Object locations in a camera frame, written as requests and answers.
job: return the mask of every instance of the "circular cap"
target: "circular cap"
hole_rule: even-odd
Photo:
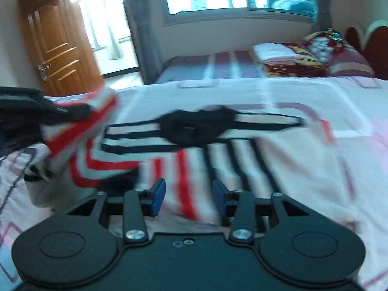
[[[251,236],[252,236],[252,232],[244,228],[241,228],[233,232],[233,237],[235,237],[236,239],[246,240],[246,239],[249,239]]]
[[[299,234],[292,240],[295,250],[310,258],[324,258],[335,253],[338,243],[325,233],[306,232]]]
[[[57,259],[77,255],[84,247],[85,240],[81,235],[72,232],[53,233],[40,241],[39,248],[46,256]]]
[[[14,242],[12,259],[26,280],[66,289],[97,276],[115,259],[117,241],[97,222],[85,217],[52,218]]]
[[[301,285],[355,278],[365,258],[356,234],[325,218],[279,222],[259,241],[261,261],[274,274]]]
[[[143,239],[145,237],[145,233],[141,230],[131,230],[131,231],[128,231],[127,233],[125,233],[125,236],[128,238],[128,239],[131,239],[131,240],[139,240],[139,239]]]

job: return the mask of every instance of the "black mounting plate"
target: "black mounting plate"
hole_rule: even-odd
[[[97,193],[21,234],[12,257],[24,284],[17,290],[362,290],[356,275],[365,258],[350,230],[283,194],[258,199],[220,182],[213,198],[224,233],[148,236],[144,216],[158,214],[165,181],[150,190],[108,199]],[[108,230],[123,215],[123,238]],[[255,217],[270,230],[255,238]]]

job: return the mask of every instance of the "bed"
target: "bed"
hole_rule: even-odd
[[[374,25],[366,36],[359,29],[350,28],[347,40],[359,47],[379,78],[260,78],[247,52],[180,58],[172,65],[174,70],[167,69],[161,77],[159,83],[166,84],[117,91],[119,106],[111,123],[153,119],[176,109],[211,110],[221,105],[247,112],[328,121],[344,163],[345,192],[353,214],[353,222],[347,226],[358,233],[367,248],[358,280],[368,291],[385,291],[388,289],[388,83],[383,79],[388,79],[384,61],[388,27],[385,23]],[[381,52],[373,53],[372,49]],[[190,77],[193,66],[195,73]],[[48,152],[42,146],[32,149],[38,150],[34,156],[31,150],[11,154],[0,166],[13,172],[13,179],[0,185],[0,285],[6,291],[20,283],[10,258],[14,239],[52,213],[31,204],[23,180],[14,183],[27,162]],[[319,200],[320,195],[323,194],[311,192],[313,200]]]

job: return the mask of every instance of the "folded towel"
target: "folded towel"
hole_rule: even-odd
[[[302,56],[295,53],[292,49],[283,44],[273,44],[266,42],[264,44],[254,45],[253,51],[257,58],[264,64],[296,64]]]

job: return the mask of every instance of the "folded blanket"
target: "folded blanket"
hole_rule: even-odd
[[[301,59],[301,55],[294,52],[283,44],[273,44],[266,42],[264,44],[254,45],[253,51],[263,64],[295,64]]]
[[[299,47],[293,42],[282,44],[297,57],[293,59],[284,59],[278,57],[263,61],[257,56],[253,50],[251,55],[259,65],[263,67],[263,71],[267,77],[278,76],[296,76],[296,77],[324,77],[327,74],[325,65],[313,57],[313,55],[306,49]]]

